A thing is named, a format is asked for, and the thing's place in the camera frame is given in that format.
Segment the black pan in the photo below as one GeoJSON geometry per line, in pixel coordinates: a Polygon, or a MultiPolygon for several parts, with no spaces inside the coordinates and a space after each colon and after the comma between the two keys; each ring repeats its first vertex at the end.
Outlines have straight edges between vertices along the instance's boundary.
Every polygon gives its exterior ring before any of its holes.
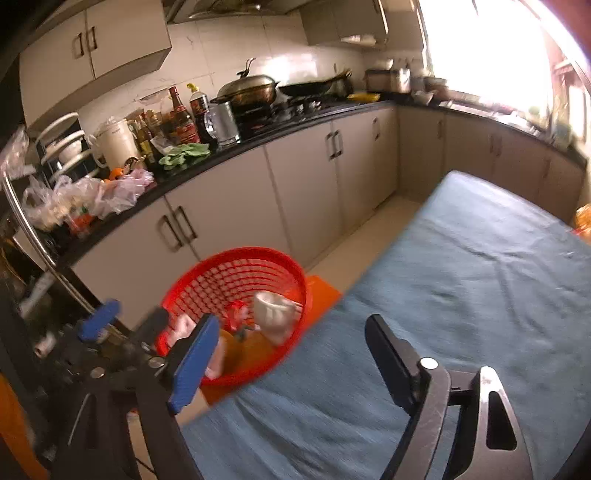
{"type": "Polygon", "coordinates": [[[279,91],[289,97],[319,96],[329,91],[330,86],[337,80],[347,79],[351,76],[350,70],[345,70],[328,80],[317,80],[315,82],[290,83],[282,85],[279,91]]]}

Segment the window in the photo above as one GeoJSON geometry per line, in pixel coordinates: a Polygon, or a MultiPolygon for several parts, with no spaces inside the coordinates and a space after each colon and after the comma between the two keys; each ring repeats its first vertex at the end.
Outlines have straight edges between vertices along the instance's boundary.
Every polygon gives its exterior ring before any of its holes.
{"type": "Polygon", "coordinates": [[[538,19],[513,0],[420,0],[433,73],[452,90],[545,116],[550,65],[538,19]]]}

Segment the range hood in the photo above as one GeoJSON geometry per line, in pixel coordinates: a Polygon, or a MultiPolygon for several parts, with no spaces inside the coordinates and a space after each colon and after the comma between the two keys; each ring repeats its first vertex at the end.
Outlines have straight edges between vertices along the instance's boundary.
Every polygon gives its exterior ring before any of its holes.
{"type": "Polygon", "coordinates": [[[310,0],[176,0],[167,14],[169,23],[236,15],[283,15],[310,0]]]}

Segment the orange stool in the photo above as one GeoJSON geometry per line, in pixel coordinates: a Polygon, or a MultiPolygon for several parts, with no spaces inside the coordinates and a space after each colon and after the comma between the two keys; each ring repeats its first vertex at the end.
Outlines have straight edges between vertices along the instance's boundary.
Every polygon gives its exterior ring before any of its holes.
{"type": "MultiPolygon", "coordinates": [[[[341,297],[338,290],[316,275],[307,277],[306,283],[311,292],[312,305],[308,315],[302,319],[302,322],[304,322],[304,331],[320,320],[326,311],[341,297]]],[[[260,332],[254,332],[252,337],[243,344],[235,341],[232,342],[231,339],[226,340],[230,340],[231,342],[231,348],[228,352],[229,356],[232,358],[242,356],[244,358],[242,362],[235,365],[234,368],[236,368],[236,371],[252,367],[271,355],[274,351],[274,347],[260,332]]],[[[202,385],[201,392],[205,396],[207,403],[213,405],[242,386],[243,385],[202,385]]]]}

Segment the cabinet door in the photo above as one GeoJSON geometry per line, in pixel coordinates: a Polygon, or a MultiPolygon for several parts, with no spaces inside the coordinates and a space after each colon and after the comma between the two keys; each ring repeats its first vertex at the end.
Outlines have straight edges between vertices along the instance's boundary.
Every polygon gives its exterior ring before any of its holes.
{"type": "Polygon", "coordinates": [[[166,292],[197,262],[179,233],[164,199],[127,220],[72,267],[100,300],[121,302],[119,320],[138,325],[166,292]]]}
{"type": "Polygon", "coordinates": [[[373,112],[367,112],[333,122],[333,134],[340,153],[336,159],[339,198],[347,230],[367,220],[376,205],[374,118],[373,112]]]}
{"type": "Polygon", "coordinates": [[[213,167],[166,198],[201,259],[236,247],[290,253],[262,147],[213,167]]]}
{"type": "Polygon", "coordinates": [[[496,137],[491,122],[448,113],[445,132],[444,175],[459,170],[492,181],[496,137]]]}
{"type": "Polygon", "coordinates": [[[549,151],[549,154],[535,203],[570,224],[583,186],[585,170],[558,152],[549,151]]]}
{"type": "Polygon", "coordinates": [[[332,7],[340,38],[372,34],[379,42],[386,40],[388,24],[381,0],[337,0],[332,7]]]}
{"type": "Polygon", "coordinates": [[[373,112],[375,203],[382,203],[398,187],[398,121],[395,108],[373,112]]]}
{"type": "Polygon", "coordinates": [[[550,151],[539,140],[513,133],[506,127],[497,129],[497,157],[492,182],[535,203],[550,151]]]}
{"type": "Polygon", "coordinates": [[[343,233],[330,123],[265,146],[294,258],[310,265],[343,233]]]}
{"type": "Polygon", "coordinates": [[[21,53],[22,109],[27,125],[93,80],[84,16],[81,12],[69,18],[21,53]]]}
{"type": "Polygon", "coordinates": [[[443,177],[445,115],[426,108],[398,108],[400,190],[422,202],[443,177]]]}
{"type": "Polygon", "coordinates": [[[86,12],[96,77],[170,48],[160,0],[105,0],[86,12]]]}

